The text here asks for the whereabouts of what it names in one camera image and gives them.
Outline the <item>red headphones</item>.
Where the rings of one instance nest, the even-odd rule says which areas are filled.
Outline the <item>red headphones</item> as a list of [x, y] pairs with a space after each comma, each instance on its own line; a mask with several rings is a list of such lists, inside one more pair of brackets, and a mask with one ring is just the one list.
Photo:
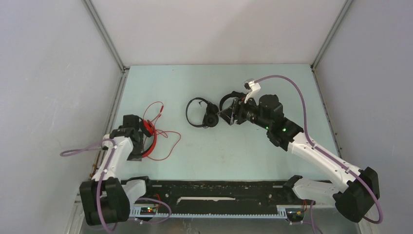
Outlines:
[[[155, 117], [153, 117], [152, 119], [151, 119], [151, 118], [146, 118], [145, 115], [146, 115], [147, 111], [149, 110], [150, 107], [152, 107], [152, 106], [155, 105], [155, 104], [160, 104], [160, 105], [161, 105], [158, 114], [157, 114]], [[151, 142], [151, 144], [149, 145], [149, 147], [148, 147], [146, 150], [143, 151], [143, 153], [142, 153], [142, 158], [148, 158], [148, 159], [150, 159], [150, 160], [158, 161], [158, 162], [159, 162], [159, 161], [164, 161], [164, 160], [168, 159], [168, 158], [171, 156], [173, 150], [175, 149], [175, 147], [177, 146], [177, 144], [178, 144], [178, 143], [181, 141], [181, 139], [182, 139], [182, 135], [181, 135], [179, 132], [176, 132], [176, 131], [164, 131], [164, 130], [160, 130], [160, 129], [157, 129], [157, 128], [156, 128], [156, 123], [157, 123], [157, 121], [159, 120], [159, 118], [162, 116], [164, 106], [165, 106], [165, 105], [164, 105], [163, 102], [161, 102], [161, 101], [155, 101], [155, 102], [151, 103], [151, 104], [145, 109], [145, 111], [144, 111], [144, 113], [143, 113], [142, 119], [143, 119], [143, 121], [144, 121], [144, 126], [150, 128], [150, 129], [149, 129], [149, 134], [150, 134], [150, 136], [147, 136], [147, 137], [144, 139], [143, 144], [145, 145], [145, 144], [146, 144], [146, 141], [147, 141], [148, 139], [152, 139], [152, 142]], [[177, 139], [176, 142], [173, 144], [173, 146], [172, 146], [171, 150], [169, 151], [168, 155], [165, 156], [165, 157], [163, 157], [163, 158], [155, 158], [154, 156], [151, 156], [152, 152], [153, 152], [154, 149], [156, 148], [158, 136], [161, 136], [161, 137], [164, 137], [164, 138], [168, 138], [168, 137], [169, 137], [168, 134], [177, 134], [177, 136], [178, 136], [178, 139]]]

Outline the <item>small black foam headphones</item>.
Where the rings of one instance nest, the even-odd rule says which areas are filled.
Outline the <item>small black foam headphones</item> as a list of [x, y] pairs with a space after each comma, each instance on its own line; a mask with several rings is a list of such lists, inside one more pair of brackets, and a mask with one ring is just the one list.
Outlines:
[[[202, 124], [198, 124], [198, 125], [192, 124], [190, 122], [189, 118], [188, 118], [188, 108], [189, 108], [190, 104], [195, 100], [199, 100], [200, 101], [199, 103], [204, 102], [204, 103], [207, 104], [206, 112], [204, 114]], [[187, 122], [195, 128], [212, 128], [212, 127], [215, 127], [219, 122], [218, 113], [219, 113], [219, 107], [217, 105], [213, 104], [212, 102], [202, 98], [202, 97], [195, 97], [195, 98], [191, 99], [187, 103], [186, 110], [185, 110], [185, 116], [186, 116]]]

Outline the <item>black headset with microphone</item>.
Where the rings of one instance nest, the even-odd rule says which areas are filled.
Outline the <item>black headset with microphone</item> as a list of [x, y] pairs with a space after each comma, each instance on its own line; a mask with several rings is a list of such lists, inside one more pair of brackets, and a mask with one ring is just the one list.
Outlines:
[[230, 94], [227, 94], [225, 96], [223, 96], [220, 100], [219, 103], [219, 110], [222, 111], [223, 110], [223, 104], [225, 103], [225, 101], [227, 101], [229, 98], [244, 98], [246, 97], [245, 93], [242, 92], [237, 92], [237, 91], [232, 91]]

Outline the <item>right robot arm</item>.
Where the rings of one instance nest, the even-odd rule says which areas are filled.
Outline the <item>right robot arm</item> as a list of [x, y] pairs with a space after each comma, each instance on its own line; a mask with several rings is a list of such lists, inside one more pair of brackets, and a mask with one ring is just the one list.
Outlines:
[[309, 199], [334, 205], [351, 222], [382, 222], [377, 172], [371, 167], [361, 169], [319, 145], [305, 128], [285, 117], [276, 95], [263, 95], [255, 101], [247, 94], [233, 92], [220, 100], [219, 116], [229, 125], [248, 121], [264, 128], [274, 146], [299, 156], [327, 176], [329, 183], [291, 177], [283, 191], [286, 202]]

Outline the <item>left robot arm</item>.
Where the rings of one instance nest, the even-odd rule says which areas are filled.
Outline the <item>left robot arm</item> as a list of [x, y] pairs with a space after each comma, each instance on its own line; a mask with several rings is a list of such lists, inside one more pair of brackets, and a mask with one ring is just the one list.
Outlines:
[[107, 149], [103, 166], [89, 181], [79, 187], [86, 223], [90, 226], [125, 222], [135, 200], [152, 201], [154, 190], [146, 185], [148, 177], [132, 177], [122, 181], [120, 173], [126, 162], [143, 156], [143, 137], [154, 134], [154, 125], [136, 115], [125, 115], [119, 128], [103, 138]]

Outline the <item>black mounting rail base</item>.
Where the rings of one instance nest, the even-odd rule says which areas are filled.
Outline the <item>black mounting rail base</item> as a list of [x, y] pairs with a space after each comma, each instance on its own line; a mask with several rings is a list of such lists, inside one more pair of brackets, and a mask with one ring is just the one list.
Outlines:
[[302, 214], [310, 200], [298, 198], [285, 181], [152, 180], [140, 207], [140, 217], [282, 217], [281, 208]]

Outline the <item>left aluminium corner post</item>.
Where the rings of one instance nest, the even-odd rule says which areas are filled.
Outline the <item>left aluminium corner post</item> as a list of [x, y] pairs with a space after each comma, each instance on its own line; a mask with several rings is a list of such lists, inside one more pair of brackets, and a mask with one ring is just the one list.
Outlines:
[[92, 22], [95, 24], [98, 33], [103, 39], [103, 42], [107, 46], [111, 56], [113, 57], [117, 67], [119, 68], [121, 73], [125, 73], [126, 71], [126, 66], [124, 62], [122, 61], [119, 52], [117, 51], [115, 44], [113, 43], [113, 40], [111, 39], [109, 32], [107, 31], [94, 3], [92, 0], [82, 0], [82, 3], [84, 4], [88, 14], [90, 15]]

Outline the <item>aluminium corner post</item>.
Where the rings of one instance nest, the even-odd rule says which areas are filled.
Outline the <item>aluminium corner post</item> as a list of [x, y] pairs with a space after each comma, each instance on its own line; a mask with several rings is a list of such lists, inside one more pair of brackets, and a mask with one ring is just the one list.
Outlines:
[[339, 14], [337, 15], [335, 21], [332, 24], [332, 27], [330, 28], [322, 46], [320, 47], [320, 49], [318, 50], [318, 53], [316, 54], [311, 67], [313, 70], [316, 70], [316, 68], [318, 67], [319, 63], [321, 62], [325, 52], [327, 51], [329, 45], [331, 44], [331, 42], [334, 39], [334, 36], [336, 35], [336, 33], [338, 32], [342, 22], [344, 21], [346, 15], [348, 14], [351, 6], [353, 5], [354, 0], [346, 0], [341, 8], [341, 10], [339, 11]]
[[113, 40], [111, 39], [109, 32], [107, 31], [94, 3], [92, 0], [82, 0], [82, 3], [84, 4], [88, 14], [90, 15], [92, 22], [95, 24], [98, 33], [103, 39], [103, 42], [107, 46], [111, 56], [113, 57], [117, 67], [119, 68], [121, 73], [125, 73], [126, 71], [126, 66], [124, 62], [122, 61], [119, 52], [117, 51], [115, 44], [113, 43]]

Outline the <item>right aluminium corner post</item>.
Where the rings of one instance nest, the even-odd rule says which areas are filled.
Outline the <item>right aluminium corner post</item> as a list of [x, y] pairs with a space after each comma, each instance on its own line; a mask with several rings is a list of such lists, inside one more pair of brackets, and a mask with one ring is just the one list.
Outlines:
[[335, 21], [332, 24], [332, 27], [330, 28], [322, 46], [320, 47], [320, 49], [318, 50], [318, 53], [316, 54], [311, 67], [313, 70], [316, 70], [316, 68], [318, 67], [319, 63], [321, 62], [325, 52], [327, 51], [329, 45], [331, 44], [331, 42], [334, 39], [334, 36], [336, 35], [336, 33], [338, 32], [342, 22], [344, 21], [346, 15], [348, 14], [351, 6], [353, 5], [354, 0], [346, 0], [341, 8], [341, 10], [339, 11], [339, 14], [337, 15]]

